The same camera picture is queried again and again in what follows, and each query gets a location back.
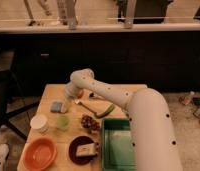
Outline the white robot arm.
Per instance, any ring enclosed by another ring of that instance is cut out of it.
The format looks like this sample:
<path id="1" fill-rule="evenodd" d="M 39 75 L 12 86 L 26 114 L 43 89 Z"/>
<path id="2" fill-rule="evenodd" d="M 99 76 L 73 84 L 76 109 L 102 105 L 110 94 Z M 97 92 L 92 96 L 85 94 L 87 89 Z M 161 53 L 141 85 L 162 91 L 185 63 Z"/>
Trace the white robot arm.
<path id="1" fill-rule="evenodd" d="M 75 99 L 90 90 L 120 107 L 129 119 L 137 171 L 183 171 L 169 107 L 152 88 L 130 91 L 94 78 L 87 68 L 71 73 L 64 97 Z"/>

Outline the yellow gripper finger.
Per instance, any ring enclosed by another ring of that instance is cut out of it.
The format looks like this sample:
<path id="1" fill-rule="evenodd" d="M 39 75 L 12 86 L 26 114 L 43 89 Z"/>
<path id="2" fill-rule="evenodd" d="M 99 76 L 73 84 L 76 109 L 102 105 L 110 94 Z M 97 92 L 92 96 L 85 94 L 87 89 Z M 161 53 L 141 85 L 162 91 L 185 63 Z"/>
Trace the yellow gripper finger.
<path id="1" fill-rule="evenodd" d="M 61 112 L 62 113 L 67 113 L 68 110 L 70 108 L 70 101 L 69 100 L 65 100 L 63 103 L 62 103 L 62 107 L 61 107 Z"/>

